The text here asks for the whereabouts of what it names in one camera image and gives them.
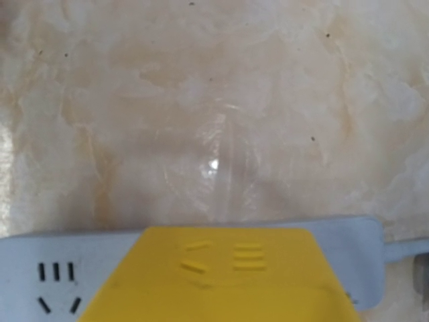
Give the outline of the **yellow cube socket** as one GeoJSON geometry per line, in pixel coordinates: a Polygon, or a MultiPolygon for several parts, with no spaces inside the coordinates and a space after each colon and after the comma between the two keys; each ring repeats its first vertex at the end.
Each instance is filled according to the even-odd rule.
{"type": "Polygon", "coordinates": [[[358,321],[315,237],[296,228],[152,227],[81,321],[358,321]]]}

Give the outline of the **blue power strip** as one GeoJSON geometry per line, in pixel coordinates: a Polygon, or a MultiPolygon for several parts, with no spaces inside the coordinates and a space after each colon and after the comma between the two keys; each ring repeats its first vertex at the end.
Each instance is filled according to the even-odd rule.
{"type": "MultiPolygon", "coordinates": [[[[381,223],[369,216],[266,223],[310,231],[356,309],[385,288],[381,223]]],[[[138,230],[34,233],[1,240],[1,320],[76,321],[140,236],[138,230]]]]}

